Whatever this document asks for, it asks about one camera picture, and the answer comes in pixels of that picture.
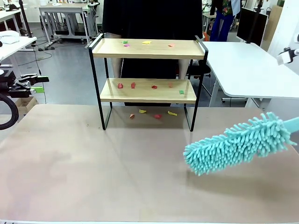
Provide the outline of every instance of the black hose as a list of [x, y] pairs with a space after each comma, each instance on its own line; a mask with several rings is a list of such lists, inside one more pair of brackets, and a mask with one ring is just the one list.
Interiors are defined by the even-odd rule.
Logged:
[[14, 102], [7, 96], [0, 94], [0, 101], [3, 101], [4, 103], [6, 103], [9, 106], [9, 108], [11, 109], [11, 119], [5, 124], [2, 124], [2, 125], [0, 124], [0, 130], [4, 130], [7, 128], [10, 128], [18, 121], [19, 111], [18, 111], [17, 106], [14, 104]]

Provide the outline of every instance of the turquoise microfiber duster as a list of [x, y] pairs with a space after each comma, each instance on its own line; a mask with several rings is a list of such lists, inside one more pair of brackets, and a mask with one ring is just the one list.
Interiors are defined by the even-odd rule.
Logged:
[[280, 120], [274, 113], [262, 113], [262, 120], [249, 119], [251, 125], [242, 123], [226, 129], [225, 135], [205, 138], [185, 147], [183, 153], [190, 169], [198, 175], [223, 170], [241, 162], [250, 162], [254, 155], [286, 150], [285, 144], [297, 145], [290, 141], [290, 135], [299, 130], [299, 117]]

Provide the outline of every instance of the monitor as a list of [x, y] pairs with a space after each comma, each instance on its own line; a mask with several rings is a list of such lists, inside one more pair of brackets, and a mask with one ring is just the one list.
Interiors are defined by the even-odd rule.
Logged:
[[[251, 11], [249, 9], [246, 8], [241, 9], [241, 17], [239, 20], [237, 37], [245, 41], [248, 41], [255, 14], [256, 12]], [[267, 22], [267, 16], [259, 13], [250, 42], [255, 43], [258, 46], [261, 45], [263, 33], [266, 27], [266, 22]]]

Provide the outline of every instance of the person in black clothing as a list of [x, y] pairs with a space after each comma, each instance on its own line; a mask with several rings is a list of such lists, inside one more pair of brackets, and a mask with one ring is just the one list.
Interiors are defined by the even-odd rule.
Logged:
[[[104, 0], [103, 31], [110, 38], [202, 38], [201, 0]], [[184, 79], [190, 60], [112, 59], [114, 77]]]

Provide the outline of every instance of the shelf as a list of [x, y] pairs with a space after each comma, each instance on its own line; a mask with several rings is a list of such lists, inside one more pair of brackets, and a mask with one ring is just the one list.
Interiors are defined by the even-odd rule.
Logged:
[[[123, 46], [128, 41], [129, 47]], [[198, 59], [204, 58], [204, 51], [196, 41], [187, 40], [145, 40], [103, 38], [93, 49], [94, 57], [151, 58], [151, 59]]]
[[108, 78], [100, 94], [103, 102], [131, 103], [179, 103], [195, 104], [196, 95], [189, 80], [144, 79], [144, 78]]

